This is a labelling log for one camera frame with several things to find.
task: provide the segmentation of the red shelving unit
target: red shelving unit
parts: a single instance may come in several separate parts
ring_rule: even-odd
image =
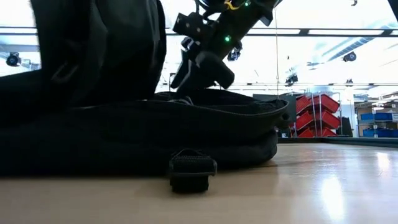
[[[294,125],[291,127],[297,132],[298,138],[336,136],[332,130],[340,126],[340,120],[333,115],[340,107],[338,102],[325,94],[314,96],[313,102],[312,98],[306,96],[297,97],[296,100],[296,130],[294,130]]]

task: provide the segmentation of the black fabric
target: black fabric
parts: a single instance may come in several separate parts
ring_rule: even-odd
[[[169,162],[171,176],[209,176],[217,173],[217,163],[200,151],[183,149],[173,155]]]
[[[213,96],[208,103],[201,97],[207,94]],[[185,148],[201,150],[220,169],[254,166],[276,153],[272,128],[285,101],[198,90],[190,96],[196,106],[190,106],[158,99],[166,95],[172,93],[68,110],[2,129],[0,174],[164,174],[171,155]],[[215,105],[222,106],[214,110]]]
[[[223,90],[195,90],[189,101],[154,94],[166,53],[159,0],[32,7],[42,69],[0,78],[0,175],[165,174],[186,148],[220,169],[275,155],[286,101]]]
[[[349,118],[342,117],[341,121],[342,121],[341,126],[343,127],[343,132],[341,132],[341,126],[340,126],[336,130],[336,134],[337,135],[342,135],[342,136],[353,137],[353,130],[351,129],[351,122],[349,121]]]
[[[396,16],[397,21],[398,21],[398,2],[394,1],[394,0],[388,0],[388,3],[390,4],[391,9],[392,9],[394,15]]]
[[[253,94],[253,98],[258,99],[258,100],[269,101],[269,100],[278,98],[278,96],[277,95],[266,95],[266,94]],[[289,95],[282,94],[279,96],[279,98],[289,102],[289,105],[287,107],[287,114],[289,116],[288,122],[290,124],[296,122],[296,120],[297,120],[296,96],[290,95],[290,94]]]
[[[166,54],[159,0],[32,0],[32,8],[46,110],[153,96]]]

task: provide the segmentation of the metal pole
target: metal pole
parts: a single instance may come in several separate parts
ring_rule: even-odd
[[[354,128],[354,118],[353,118],[353,107],[354,107],[354,110],[355,110],[355,103],[354,103],[354,101],[349,101],[349,112],[350,112],[350,114],[351,114],[351,117],[350,117],[350,119],[349,119],[349,123],[351,124],[351,133],[353,132],[352,131],[352,128]]]
[[[357,138],[359,138],[359,137],[361,137],[361,135],[360,135],[360,132],[359,132],[359,125],[360,125],[360,123],[359,123],[359,112],[358,112],[358,108],[355,109],[355,114],[356,114],[356,123],[357,123],[357,125],[356,125],[356,134],[357,134]]]
[[[319,120],[320,120],[320,128],[321,128],[321,137],[323,137],[323,129],[322,129],[322,100],[321,100],[322,94],[319,94]]]
[[[169,91],[172,91],[171,85],[172,85],[172,74],[170,73],[169,74]]]
[[[340,93],[338,93],[338,103],[339,103],[339,110],[340,110],[340,134],[343,135],[343,118],[341,116],[341,94]]]
[[[312,98],[313,122],[315,123],[315,135],[316,137],[318,137],[317,117],[315,116],[315,103],[313,101],[313,93],[311,93],[311,98]]]
[[[294,123],[294,137],[297,138],[297,126],[296,126],[296,122]]]
[[[378,126],[376,124],[376,110],[374,108],[372,108],[372,114],[373,114],[373,131],[374,131],[373,137],[378,138],[379,135],[377,134]]]

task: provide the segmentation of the wooden table surface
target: wooden table surface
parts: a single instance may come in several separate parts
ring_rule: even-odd
[[[1,224],[398,222],[398,151],[281,144],[262,167],[219,173],[203,195],[167,179],[0,180]]]

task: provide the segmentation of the cable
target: cable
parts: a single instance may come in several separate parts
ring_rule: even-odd
[[[243,3],[242,3],[240,6],[235,7],[232,5],[232,3],[230,1],[225,1],[224,4],[226,4],[228,6],[229,10],[238,10],[243,5]]]
[[[276,37],[276,94],[279,99],[279,51],[278,51],[278,17],[275,10],[275,37]]]
[[[203,4],[200,0],[195,0],[195,2],[199,5],[199,6],[201,6],[204,10],[209,10],[209,6],[207,6],[206,4]]]
[[[195,12],[199,14],[199,0],[195,0]]]

